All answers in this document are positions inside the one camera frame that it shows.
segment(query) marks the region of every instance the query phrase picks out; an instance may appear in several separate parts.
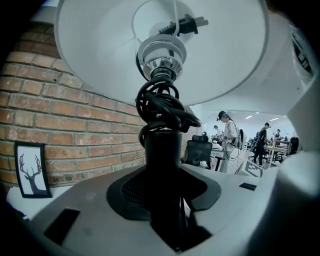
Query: lamp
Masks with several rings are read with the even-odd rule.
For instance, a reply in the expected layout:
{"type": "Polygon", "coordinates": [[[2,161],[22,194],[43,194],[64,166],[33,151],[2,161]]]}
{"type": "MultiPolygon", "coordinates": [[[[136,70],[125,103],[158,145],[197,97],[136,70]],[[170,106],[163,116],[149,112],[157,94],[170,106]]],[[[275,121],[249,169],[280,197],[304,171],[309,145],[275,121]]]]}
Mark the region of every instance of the lamp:
{"type": "Polygon", "coordinates": [[[234,196],[240,178],[180,165],[181,132],[200,125],[182,103],[220,97],[257,69],[268,38],[262,3],[176,1],[179,19],[189,14],[209,23],[198,34],[176,38],[157,35],[176,21],[172,1],[61,0],[55,24],[61,57],[74,74],[106,96],[129,103],[136,99],[147,122],[139,135],[146,166],[80,182],[32,222],[45,231],[63,209],[80,211],[64,246],[83,255],[231,255],[245,244],[264,209],[252,209],[253,220],[245,224],[239,221],[244,216],[233,219],[238,212],[214,209],[222,200],[233,200],[231,208],[238,203],[234,196]],[[222,223],[215,222],[217,216],[222,223]],[[229,225],[219,233],[227,223],[238,229],[229,225]],[[228,234],[233,246],[226,243],[228,234]]]}

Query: picture frame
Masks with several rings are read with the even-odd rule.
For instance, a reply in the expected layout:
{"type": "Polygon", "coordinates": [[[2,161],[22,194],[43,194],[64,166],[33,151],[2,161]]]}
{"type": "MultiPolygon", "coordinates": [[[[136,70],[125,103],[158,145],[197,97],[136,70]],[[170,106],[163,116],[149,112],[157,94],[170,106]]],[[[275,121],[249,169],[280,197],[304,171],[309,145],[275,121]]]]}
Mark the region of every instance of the picture frame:
{"type": "Polygon", "coordinates": [[[14,161],[23,198],[52,198],[45,166],[44,144],[16,141],[14,161]]]}

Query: black slot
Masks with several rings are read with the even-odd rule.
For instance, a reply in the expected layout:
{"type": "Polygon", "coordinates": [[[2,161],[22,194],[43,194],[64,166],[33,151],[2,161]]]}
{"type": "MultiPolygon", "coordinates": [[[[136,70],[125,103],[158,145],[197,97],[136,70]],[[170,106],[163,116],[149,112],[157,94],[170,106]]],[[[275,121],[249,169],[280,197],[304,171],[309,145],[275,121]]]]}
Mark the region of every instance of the black slot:
{"type": "Polygon", "coordinates": [[[255,189],[256,189],[257,186],[244,182],[244,183],[241,183],[241,184],[239,185],[239,187],[240,187],[240,188],[247,189],[247,190],[255,191],[255,189]]]}
{"type": "Polygon", "coordinates": [[[78,210],[64,209],[47,228],[44,235],[56,244],[61,245],[79,213],[78,210]]]}

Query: deer silhouette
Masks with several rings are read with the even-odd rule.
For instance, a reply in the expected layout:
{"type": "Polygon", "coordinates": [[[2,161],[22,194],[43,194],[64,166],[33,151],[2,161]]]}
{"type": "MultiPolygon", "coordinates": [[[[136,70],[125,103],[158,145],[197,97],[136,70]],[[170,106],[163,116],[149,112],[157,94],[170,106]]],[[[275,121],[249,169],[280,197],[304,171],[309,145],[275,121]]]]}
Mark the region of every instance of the deer silhouette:
{"type": "Polygon", "coordinates": [[[35,182],[35,177],[36,175],[40,174],[42,171],[42,167],[41,167],[41,163],[40,160],[38,159],[37,156],[35,156],[35,162],[36,162],[36,167],[38,169],[38,171],[35,173],[34,169],[31,167],[32,169],[32,175],[29,175],[28,173],[28,169],[26,169],[26,171],[24,171],[24,154],[22,154],[19,158],[19,164],[20,164],[20,171],[23,172],[25,175],[24,177],[30,182],[30,186],[31,186],[31,190],[33,192],[33,194],[35,195],[46,195],[47,191],[46,190],[42,190],[42,189],[38,189],[36,182],[35,182]]]}

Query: lamp shade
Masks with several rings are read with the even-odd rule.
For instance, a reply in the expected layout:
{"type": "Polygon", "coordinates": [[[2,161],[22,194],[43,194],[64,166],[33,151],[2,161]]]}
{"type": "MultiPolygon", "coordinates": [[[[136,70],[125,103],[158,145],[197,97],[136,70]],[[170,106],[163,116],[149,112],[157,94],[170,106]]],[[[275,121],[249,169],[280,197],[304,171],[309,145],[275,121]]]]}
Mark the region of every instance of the lamp shade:
{"type": "MultiPolygon", "coordinates": [[[[259,66],[268,41],[268,15],[259,0],[176,1],[178,18],[202,16],[209,25],[178,37],[186,48],[174,86],[184,105],[220,97],[259,66]]],[[[172,0],[60,0],[55,19],[59,53],[86,84],[133,103],[146,82],[135,59],[141,42],[175,22],[172,0]]]]}

